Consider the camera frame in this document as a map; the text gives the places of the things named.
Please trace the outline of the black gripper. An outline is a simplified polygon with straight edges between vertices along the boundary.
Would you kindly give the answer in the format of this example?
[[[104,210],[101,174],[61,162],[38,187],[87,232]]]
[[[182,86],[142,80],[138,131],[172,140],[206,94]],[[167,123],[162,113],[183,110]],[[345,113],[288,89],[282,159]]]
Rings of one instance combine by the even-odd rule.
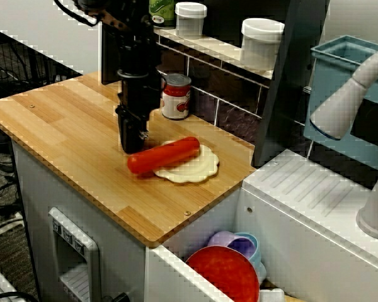
[[[118,93],[120,104],[115,110],[120,141],[126,154],[134,154],[143,149],[149,133],[147,121],[151,112],[160,107],[163,76],[160,73],[117,75],[122,81]]]

